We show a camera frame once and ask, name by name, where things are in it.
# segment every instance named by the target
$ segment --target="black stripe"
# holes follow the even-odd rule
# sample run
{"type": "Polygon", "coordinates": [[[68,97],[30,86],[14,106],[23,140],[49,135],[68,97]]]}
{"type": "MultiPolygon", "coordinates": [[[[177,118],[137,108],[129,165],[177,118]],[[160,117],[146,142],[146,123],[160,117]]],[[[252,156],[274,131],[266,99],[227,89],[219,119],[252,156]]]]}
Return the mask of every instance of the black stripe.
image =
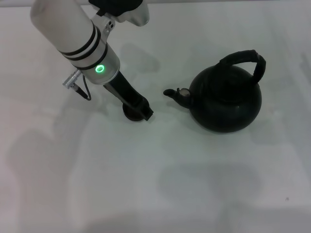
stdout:
{"type": "Polygon", "coordinates": [[[92,36],[91,38],[89,39],[89,41],[80,49],[78,49],[77,51],[74,51],[74,52],[61,52],[59,51],[61,54],[65,55],[65,56],[74,56],[74,55],[77,55],[81,52],[83,52],[84,50],[86,50],[93,42],[94,38],[95,38],[95,34],[96,34],[96,28],[95,28],[95,25],[93,23],[93,33],[92,33],[92,36]]]}
{"type": "Polygon", "coordinates": [[[96,66],[98,66],[98,65],[103,61],[103,59],[104,59],[104,58],[106,57],[106,55],[107,55],[107,52],[108,52],[108,44],[106,44],[105,52],[103,53],[103,55],[100,57],[100,59],[99,59],[97,62],[95,62],[94,64],[92,64],[92,65],[90,65],[90,66],[88,66],[88,67],[76,67],[76,66],[74,66],[74,67],[76,67],[76,68],[79,69],[79,70],[93,69],[93,68],[95,68],[96,66]]]}
{"type": "Polygon", "coordinates": [[[80,57],[73,57],[73,58],[70,58],[70,57],[67,57],[67,56],[65,56],[65,57],[68,60],[71,60],[71,61],[80,61],[80,60],[83,60],[83,59],[87,58],[88,56],[90,56],[96,50],[96,48],[98,47],[99,42],[100,42],[101,37],[102,37],[101,31],[99,30],[99,28],[96,27],[96,29],[97,29],[97,39],[96,39],[96,42],[95,42],[94,46],[91,48],[90,51],[88,51],[87,53],[81,55],[80,57]]]}

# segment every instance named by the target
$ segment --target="kettle lid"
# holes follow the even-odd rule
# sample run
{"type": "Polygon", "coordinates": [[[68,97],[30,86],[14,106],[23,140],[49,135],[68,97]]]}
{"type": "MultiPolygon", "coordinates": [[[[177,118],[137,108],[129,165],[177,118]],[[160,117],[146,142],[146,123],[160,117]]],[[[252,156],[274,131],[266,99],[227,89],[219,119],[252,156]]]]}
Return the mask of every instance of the kettle lid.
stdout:
{"type": "Polygon", "coordinates": [[[218,99],[239,102],[249,96],[255,85],[262,79],[266,61],[255,50],[241,51],[222,59],[214,66],[206,86],[218,99]],[[233,66],[245,62],[257,63],[254,75],[233,66]]]}

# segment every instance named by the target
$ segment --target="green led light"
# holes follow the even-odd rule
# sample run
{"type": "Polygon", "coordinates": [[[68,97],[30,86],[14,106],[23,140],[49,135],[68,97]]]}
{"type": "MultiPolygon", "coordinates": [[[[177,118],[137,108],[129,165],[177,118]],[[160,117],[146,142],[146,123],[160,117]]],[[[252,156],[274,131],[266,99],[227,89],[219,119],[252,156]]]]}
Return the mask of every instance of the green led light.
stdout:
{"type": "Polygon", "coordinates": [[[103,71],[105,70],[105,66],[99,65],[99,66],[96,67],[95,70],[96,70],[97,73],[103,73],[103,71]]]}

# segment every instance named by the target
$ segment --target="kettle handle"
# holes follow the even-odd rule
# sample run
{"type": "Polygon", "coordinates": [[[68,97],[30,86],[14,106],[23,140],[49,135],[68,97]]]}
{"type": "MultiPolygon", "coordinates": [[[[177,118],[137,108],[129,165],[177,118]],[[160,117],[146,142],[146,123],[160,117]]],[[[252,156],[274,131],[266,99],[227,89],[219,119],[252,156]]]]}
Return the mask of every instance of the kettle handle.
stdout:
{"type": "Polygon", "coordinates": [[[266,61],[255,50],[246,50],[233,53],[215,66],[216,69],[223,69],[240,63],[253,62],[257,63],[251,84],[256,85],[263,77],[266,71],[266,61]]]}

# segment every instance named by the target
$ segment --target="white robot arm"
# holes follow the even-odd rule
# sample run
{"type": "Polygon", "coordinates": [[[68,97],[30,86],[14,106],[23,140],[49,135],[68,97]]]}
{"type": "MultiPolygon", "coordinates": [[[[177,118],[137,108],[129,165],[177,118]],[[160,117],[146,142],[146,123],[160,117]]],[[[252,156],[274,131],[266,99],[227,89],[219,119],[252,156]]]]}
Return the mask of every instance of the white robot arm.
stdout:
{"type": "Polygon", "coordinates": [[[89,0],[98,10],[88,18],[75,0],[36,0],[31,10],[34,26],[77,70],[64,82],[85,99],[89,96],[75,84],[83,74],[93,84],[101,84],[123,102],[125,115],[134,121],[148,120],[153,111],[120,72],[120,60],[108,45],[115,21],[143,26],[149,21],[144,0],[89,0]]]}

